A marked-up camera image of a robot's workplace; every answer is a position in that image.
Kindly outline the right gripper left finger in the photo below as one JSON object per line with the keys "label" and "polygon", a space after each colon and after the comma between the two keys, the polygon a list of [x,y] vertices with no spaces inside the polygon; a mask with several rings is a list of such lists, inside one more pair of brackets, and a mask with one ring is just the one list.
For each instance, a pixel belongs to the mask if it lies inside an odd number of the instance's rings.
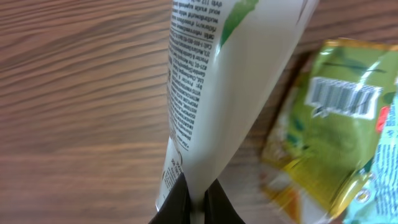
{"label": "right gripper left finger", "polygon": [[190,224],[190,196],[181,173],[163,205],[149,224]]}

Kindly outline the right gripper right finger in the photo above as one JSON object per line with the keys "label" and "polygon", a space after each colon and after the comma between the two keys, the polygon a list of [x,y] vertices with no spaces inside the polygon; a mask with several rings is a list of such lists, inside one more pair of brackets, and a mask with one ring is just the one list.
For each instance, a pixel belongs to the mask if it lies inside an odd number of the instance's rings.
{"label": "right gripper right finger", "polygon": [[205,192],[205,224],[245,224],[216,179]]}

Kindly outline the green gold snack packet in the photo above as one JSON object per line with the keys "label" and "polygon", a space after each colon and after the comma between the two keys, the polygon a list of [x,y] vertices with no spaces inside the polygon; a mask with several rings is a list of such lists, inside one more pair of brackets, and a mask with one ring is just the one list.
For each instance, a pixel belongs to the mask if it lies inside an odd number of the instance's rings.
{"label": "green gold snack packet", "polygon": [[363,188],[396,97],[397,46],[331,39],[302,67],[261,153],[286,223],[328,223]]}

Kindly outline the white tube gold cap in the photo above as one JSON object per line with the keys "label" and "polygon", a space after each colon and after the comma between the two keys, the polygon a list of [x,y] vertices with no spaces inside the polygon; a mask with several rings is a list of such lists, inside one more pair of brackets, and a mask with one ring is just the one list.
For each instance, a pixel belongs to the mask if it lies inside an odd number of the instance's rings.
{"label": "white tube gold cap", "polygon": [[178,176],[201,204],[246,137],[316,0],[174,0],[167,68],[169,140],[156,207]]}

